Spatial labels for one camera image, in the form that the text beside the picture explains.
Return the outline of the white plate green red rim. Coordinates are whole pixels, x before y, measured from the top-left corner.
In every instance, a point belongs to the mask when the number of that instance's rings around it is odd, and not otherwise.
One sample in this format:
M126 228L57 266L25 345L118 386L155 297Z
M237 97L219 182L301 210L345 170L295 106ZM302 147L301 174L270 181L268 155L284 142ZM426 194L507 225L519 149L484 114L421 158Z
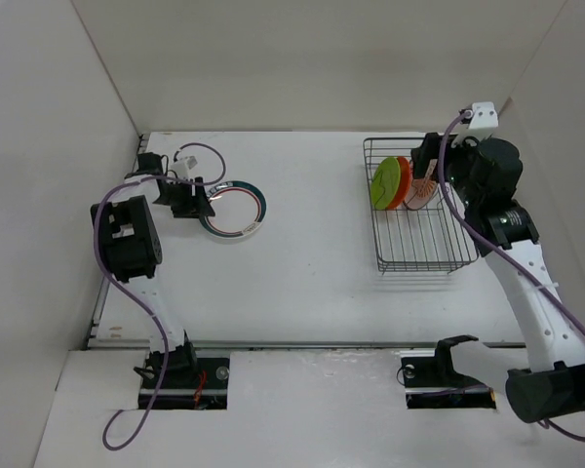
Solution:
M210 235L232 241L251 236L267 214L267 200L260 189L242 180L228 180L206 191L214 214L200 220Z

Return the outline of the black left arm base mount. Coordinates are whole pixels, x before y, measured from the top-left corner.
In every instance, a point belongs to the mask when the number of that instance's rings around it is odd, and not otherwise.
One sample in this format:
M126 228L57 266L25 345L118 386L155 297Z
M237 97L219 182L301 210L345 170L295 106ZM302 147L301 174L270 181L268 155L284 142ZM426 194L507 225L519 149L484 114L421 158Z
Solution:
M229 377L228 357L199 357L197 370L170 367L152 408L226 410Z

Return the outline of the white plate orange sunburst print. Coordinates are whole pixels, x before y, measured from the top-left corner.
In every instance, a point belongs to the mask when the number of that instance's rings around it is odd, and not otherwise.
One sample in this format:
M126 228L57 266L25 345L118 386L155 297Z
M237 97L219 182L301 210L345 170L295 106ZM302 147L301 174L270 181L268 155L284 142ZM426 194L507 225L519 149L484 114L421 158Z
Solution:
M409 211L425 208L438 190L437 161L432 160L423 178L413 178L403 205Z

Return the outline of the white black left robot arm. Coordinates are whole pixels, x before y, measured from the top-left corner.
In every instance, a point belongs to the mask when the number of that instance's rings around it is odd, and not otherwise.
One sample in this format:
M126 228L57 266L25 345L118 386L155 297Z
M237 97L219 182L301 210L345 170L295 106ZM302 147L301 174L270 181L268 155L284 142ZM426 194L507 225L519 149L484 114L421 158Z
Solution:
M150 211L153 205L169 208L180 219L202 221L215 214L201 177L189 183L166 177L163 157L144 153L124 184L91 206L95 252L104 275L142 313L149 356L137 372L149 382L164 374L174 385L185 387L196 380L200 368L188 333L166 305L157 277L163 249Z

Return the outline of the green plastic plate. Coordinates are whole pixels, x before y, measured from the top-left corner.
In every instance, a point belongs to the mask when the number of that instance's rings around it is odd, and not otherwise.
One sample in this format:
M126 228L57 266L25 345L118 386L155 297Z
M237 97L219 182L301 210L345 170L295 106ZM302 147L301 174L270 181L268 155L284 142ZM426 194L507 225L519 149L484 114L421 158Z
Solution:
M395 157L384 159L376 168L370 185L370 200L376 210L385 210L401 183L401 167Z

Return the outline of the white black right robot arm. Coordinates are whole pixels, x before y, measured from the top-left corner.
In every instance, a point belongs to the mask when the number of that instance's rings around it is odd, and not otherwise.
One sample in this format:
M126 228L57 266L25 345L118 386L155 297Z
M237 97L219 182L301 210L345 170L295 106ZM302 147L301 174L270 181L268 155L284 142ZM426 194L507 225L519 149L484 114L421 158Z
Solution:
M585 411L585 327L562 304L544 264L535 223L515 198L519 149L495 137L428 133L411 153L415 178L438 182L464 209L448 209L470 235L511 305L526 345L523 369L497 373L525 423Z

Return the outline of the orange plastic plate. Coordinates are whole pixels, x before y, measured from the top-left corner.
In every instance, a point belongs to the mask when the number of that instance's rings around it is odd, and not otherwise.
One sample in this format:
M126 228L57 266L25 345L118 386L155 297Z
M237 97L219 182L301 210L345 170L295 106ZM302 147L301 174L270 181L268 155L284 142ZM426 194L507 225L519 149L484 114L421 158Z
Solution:
M405 202L412 183L410 160L404 156L399 156L397 161L401 170L400 183L395 196L387 206L387 210L395 210Z

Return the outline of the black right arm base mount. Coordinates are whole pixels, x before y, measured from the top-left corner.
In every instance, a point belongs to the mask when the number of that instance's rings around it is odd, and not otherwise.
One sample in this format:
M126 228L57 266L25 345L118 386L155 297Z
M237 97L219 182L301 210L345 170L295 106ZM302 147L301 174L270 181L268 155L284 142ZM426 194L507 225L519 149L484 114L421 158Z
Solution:
M458 335L437 342L433 350L408 350L400 357L397 380L406 390L408 410L496 410L494 392L472 376L458 373L452 348L478 342L472 335Z

